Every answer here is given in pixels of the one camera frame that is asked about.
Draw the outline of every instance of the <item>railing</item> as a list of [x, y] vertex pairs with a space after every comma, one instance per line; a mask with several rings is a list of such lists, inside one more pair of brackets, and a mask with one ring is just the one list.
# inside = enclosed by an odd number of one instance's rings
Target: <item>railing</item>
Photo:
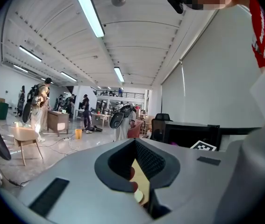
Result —
[[100, 95], [100, 96], [112, 96], [112, 97], [122, 97], [122, 98], [134, 98], [134, 99], [144, 99], [145, 94], [141, 93], [130, 93], [130, 92], [122, 92], [119, 93], [118, 91], [99, 91], [92, 89], [95, 95]]

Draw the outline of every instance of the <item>black monitor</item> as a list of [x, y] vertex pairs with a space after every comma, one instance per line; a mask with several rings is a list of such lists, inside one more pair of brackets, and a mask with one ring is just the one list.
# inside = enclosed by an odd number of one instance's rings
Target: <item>black monitor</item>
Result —
[[165, 121], [164, 143], [190, 148], [200, 140], [218, 150], [218, 134], [219, 126]]

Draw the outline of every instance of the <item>yellow trash bin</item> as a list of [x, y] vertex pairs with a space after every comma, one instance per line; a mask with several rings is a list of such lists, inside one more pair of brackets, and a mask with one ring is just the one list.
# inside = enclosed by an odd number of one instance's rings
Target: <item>yellow trash bin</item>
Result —
[[81, 136], [82, 136], [82, 129], [76, 129], [75, 130], [75, 138], [77, 140], [81, 139]]

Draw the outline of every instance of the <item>red armchair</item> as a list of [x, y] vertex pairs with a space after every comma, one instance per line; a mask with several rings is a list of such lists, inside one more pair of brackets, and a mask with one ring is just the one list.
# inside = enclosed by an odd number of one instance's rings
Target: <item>red armchair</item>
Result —
[[141, 127], [143, 124], [143, 120], [136, 120], [135, 122], [135, 127], [132, 129], [129, 129], [127, 132], [127, 137], [130, 138], [139, 138], [140, 132], [141, 132]]

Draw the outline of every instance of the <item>white pants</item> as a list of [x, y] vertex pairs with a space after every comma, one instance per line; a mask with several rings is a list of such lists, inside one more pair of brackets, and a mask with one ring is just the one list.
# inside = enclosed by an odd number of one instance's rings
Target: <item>white pants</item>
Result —
[[130, 128], [130, 118], [123, 118], [122, 123], [114, 131], [114, 141], [127, 139], [127, 133]]
[[38, 133], [38, 141], [41, 139], [39, 132], [41, 129], [42, 114], [43, 110], [41, 108], [33, 108], [31, 113], [31, 127]]

